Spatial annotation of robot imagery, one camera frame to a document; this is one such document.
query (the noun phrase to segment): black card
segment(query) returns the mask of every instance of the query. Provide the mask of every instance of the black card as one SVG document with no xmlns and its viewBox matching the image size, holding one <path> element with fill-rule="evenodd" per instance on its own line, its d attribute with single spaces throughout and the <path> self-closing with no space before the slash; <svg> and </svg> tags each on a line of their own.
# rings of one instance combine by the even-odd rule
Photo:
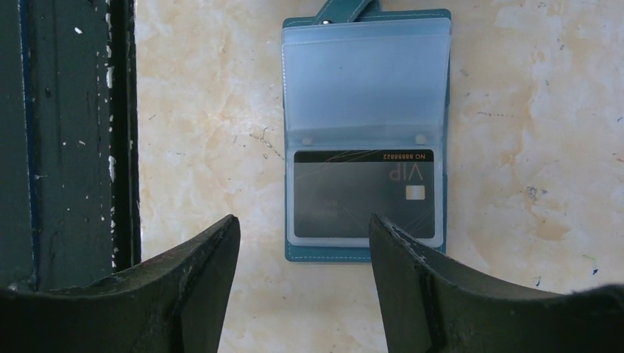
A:
<svg viewBox="0 0 624 353">
<path fill-rule="evenodd" d="M 433 151 L 298 151 L 294 234 L 367 238 L 371 214 L 414 238 L 436 234 Z"/>
</svg>

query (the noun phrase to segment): teal card holder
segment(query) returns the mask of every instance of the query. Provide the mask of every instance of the teal card holder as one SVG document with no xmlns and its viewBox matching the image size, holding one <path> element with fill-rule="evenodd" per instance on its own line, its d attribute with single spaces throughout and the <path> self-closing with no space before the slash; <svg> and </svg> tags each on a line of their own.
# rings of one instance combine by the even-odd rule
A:
<svg viewBox="0 0 624 353">
<path fill-rule="evenodd" d="M 370 0 L 284 20 L 287 260 L 369 262 L 372 213 L 446 252 L 450 20 Z"/>
</svg>

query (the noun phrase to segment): white paint chip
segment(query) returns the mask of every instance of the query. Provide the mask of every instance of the white paint chip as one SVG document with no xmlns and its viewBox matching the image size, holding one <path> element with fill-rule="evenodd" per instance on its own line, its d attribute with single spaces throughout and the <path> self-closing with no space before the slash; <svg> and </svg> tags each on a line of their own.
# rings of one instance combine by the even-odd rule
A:
<svg viewBox="0 0 624 353">
<path fill-rule="evenodd" d="M 108 156 L 108 172 L 110 173 L 110 181 L 115 182 L 115 157 Z"/>
<path fill-rule="evenodd" d="M 109 67 L 106 73 L 106 86 L 109 88 L 113 88 L 113 69 L 114 67 Z"/>
</svg>

